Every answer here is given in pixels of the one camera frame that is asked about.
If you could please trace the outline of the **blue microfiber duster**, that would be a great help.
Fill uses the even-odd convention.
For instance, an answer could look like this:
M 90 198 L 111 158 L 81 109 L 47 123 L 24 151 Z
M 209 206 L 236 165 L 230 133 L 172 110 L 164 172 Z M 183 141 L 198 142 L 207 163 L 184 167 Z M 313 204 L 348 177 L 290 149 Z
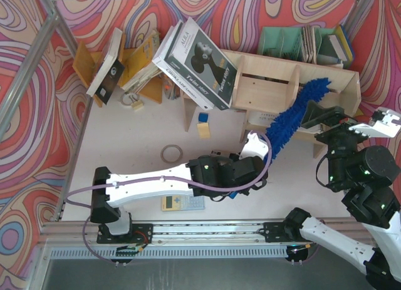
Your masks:
M 329 92 L 329 84 L 330 81 L 328 78 L 318 78 L 307 82 L 297 95 L 293 105 L 276 116 L 270 126 L 263 130 L 271 144 L 271 159 L 268 160 L 265 157 L 264 163 L 271 165 L 280 150 L 289 142 L 290 138 L 301 126 L 308 102 L 310 100 L 317 103 L 320 102 Z

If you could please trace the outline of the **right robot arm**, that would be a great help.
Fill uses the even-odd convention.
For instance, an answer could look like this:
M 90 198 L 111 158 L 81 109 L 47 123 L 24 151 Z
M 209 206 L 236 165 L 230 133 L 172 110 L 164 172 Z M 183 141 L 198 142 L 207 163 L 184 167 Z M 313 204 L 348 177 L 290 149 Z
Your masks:
M 307 128 L 319 123 L 329 127 L 316 136 L 328 147 L 325 187 L 334 193 L 345 192 L 342 203 L 376 245 L 359 243 L 298 207 L 284 219 L 284 233 L 292 241 L 312 241 L 342 257 L 375 289 L 400 289 L 400 202 L 390 188 L 400 167 L 384 146 L 357 148 L 368 138 L 395 137 L 400 131 L 400 113 L 380 107 L 368 123 L 359 123 L 339 106 L 323 108 L 311 100 L 301 125 Z

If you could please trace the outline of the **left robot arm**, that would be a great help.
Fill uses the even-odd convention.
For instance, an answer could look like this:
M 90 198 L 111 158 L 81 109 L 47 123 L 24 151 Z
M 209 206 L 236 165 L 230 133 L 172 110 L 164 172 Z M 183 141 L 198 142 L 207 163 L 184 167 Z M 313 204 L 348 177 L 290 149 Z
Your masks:
M 259 156 L 230 159 L 202 156 L 156 172 L 133 175 L 112 173 L 98 167 L 91 193 L 91 223 L 107 226 L 113 237 L 132 231 L 129 212 L 123 209 L 133 200 L 157 196 L 190 195 L 222 200 L 234 192 L 248 195 L 266 184 L 268 165 Z

